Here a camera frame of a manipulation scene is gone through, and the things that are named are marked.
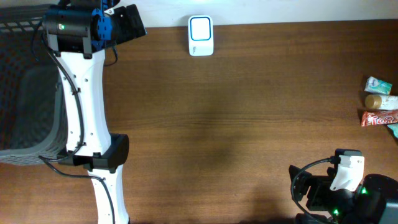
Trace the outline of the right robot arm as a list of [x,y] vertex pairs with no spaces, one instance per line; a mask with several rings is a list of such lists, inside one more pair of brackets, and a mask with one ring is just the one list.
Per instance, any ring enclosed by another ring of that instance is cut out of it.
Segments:
[[361,151],[337,149],[303,168],[291,165],[289,175],[292,200],[302,211],[295,223],[397,223],[397,181],[364,175]]

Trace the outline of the white Pantene tube gold cap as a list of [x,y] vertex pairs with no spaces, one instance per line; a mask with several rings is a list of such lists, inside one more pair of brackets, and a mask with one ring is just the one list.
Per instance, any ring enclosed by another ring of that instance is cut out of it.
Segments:
[[397,96],[368,95],[365,98],[365,106],[372,110],[396,110]]

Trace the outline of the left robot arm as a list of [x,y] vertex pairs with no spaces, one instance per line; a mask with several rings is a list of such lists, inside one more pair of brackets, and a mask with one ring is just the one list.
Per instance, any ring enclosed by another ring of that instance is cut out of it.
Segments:
[[146,35],[133,1],[60,1],[43,18],[42,41],[62,79],[67,111],[67,143],[58,165],[82,166],[93,183],[98,221],[129,223],[124,203],[123,166],[129,137],[108,130],[104,110],[106,50]]

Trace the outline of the red white snack bar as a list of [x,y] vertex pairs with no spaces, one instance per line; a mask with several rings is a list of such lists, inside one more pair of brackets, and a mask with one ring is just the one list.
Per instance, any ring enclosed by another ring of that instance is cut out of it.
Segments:
[[397,123],[397,110],[376,112],[365,111],[361,119],[362,127],[394,123]]

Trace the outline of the teal tissue packet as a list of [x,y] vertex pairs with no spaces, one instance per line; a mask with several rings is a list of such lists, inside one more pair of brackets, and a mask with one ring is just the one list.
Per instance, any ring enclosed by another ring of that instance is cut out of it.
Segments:
[[392,131],[394,137],[397,139],[398,138],[398,124],[388,124],[387,127]]

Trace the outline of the green white tissue packet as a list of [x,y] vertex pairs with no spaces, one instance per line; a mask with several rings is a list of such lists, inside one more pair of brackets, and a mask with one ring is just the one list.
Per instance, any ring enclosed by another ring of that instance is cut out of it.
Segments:
[[392,84],[374,77],[369,77],[366,81],[364,90],[369,93],[389,95],[392,90]]

